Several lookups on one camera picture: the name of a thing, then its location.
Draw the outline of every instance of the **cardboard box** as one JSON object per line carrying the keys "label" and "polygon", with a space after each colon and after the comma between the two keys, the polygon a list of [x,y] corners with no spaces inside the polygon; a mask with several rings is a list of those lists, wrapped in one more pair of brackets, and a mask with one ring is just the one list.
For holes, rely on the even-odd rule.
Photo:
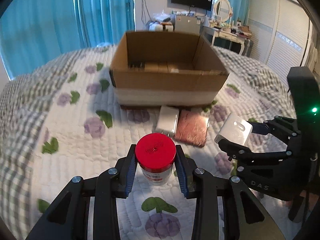
{"label": "cardboard box", "polygon": [[178,32],[127,32],[110,66],[122,106],[205,106],[228,77],[203,37]]}

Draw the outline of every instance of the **mirror frame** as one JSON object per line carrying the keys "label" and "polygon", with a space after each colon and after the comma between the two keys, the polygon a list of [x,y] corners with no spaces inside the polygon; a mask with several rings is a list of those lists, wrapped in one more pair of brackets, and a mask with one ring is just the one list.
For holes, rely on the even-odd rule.
{"label": "mirror frame", "polygon": [[229,18],[230,18],[230,13],[231,13],[231,5],[230,5],[229,0],[217,0],[217,1],[214,3],[213,8],[214,8],[214,13],[215,13],[215,15],[218,15],[217,6],[218,6],[218,3],[219,3],[219,2],[222,2],[222,1],[226,2],[227,5],[229,6],[229,14],[228,14],[228,17],[227,17],[227,18],[224,18],[224,19],[221,19],[221,22],[226,22],[227,20],[229,20]]}

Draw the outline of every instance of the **bed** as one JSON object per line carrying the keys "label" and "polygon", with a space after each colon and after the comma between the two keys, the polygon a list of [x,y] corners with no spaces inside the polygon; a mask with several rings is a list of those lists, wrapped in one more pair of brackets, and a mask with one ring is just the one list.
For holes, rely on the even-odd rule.
{"label": "bed", "polygon": [[[262,122],[275,115],[294,118],[295,111],[286,88],[267,66],[214,49],[230,75],[211,107],[192,109],[209,117],[207,143],[203,148],[175,143],[198,167],[229,178],[234,163],[213,141],[228,114]],[[158,109],[124,110],[117,103],[108,74],[115,50],[108,46],[64,54],[4,88],[0,97],[0,216],[17,240],[26,238],[73,176],[98,176],[126,156],[131,144],[154,131]],[[285,149],[271,135],[250,135],[249,147],[255,152]],[[254,193],[286,239],[292,239],[301,225],[287,218],[286,203]],[[174,208],[158,213],[145,210],[143,203],[154,197]],[[189,240],[195,206],[195,200],[185,199],[180,192],[175,172],[166,185],[151,187],[138,167],[131,194],[117,200],[121,239]],[[219,202],[223,239],[221,207]],[[90,208],[88,239],[92,239],[92,217]]]}

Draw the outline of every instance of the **metal screw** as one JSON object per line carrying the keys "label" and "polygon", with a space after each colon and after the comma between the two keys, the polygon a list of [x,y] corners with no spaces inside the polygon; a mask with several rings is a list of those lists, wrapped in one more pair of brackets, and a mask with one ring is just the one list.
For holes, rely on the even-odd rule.
{"label": "metal screw", "polygon": [[81,181],[81,177],[80,177],[80,176],[74,176],[74,177],[72,178],[72,182],[73,182],[73,183],[78,183],[79,181]]}
{"label": "metal screw", "polygon": [[239,183],[240,182],[240,178],[237,177],[237,176],[233,176],[233,177],[231,177],[231,181],[234,182],[234,183]]}
{"label": "metal screw", "polygon": [[204,169],[202,169],[202,168],[196,168],[196,170],[195,170],[195,172],[196,172],[196,174],[204,174]]}
{"label": "metal screw", "polygon": [[118,172],[118,170],[116,168],[111,168],[108,170],[108,173],[113,175],[113,174],[116,174]]}

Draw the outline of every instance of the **red cap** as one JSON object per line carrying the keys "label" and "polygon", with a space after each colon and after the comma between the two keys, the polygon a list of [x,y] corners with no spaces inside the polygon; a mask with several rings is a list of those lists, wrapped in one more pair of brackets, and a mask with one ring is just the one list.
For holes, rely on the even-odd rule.
{"label": "red cap", "polygon": [[173,164],[176,146],[168,136],[150,133],[138,141],[135,154],[141,168],[151,173],[160,173]]}

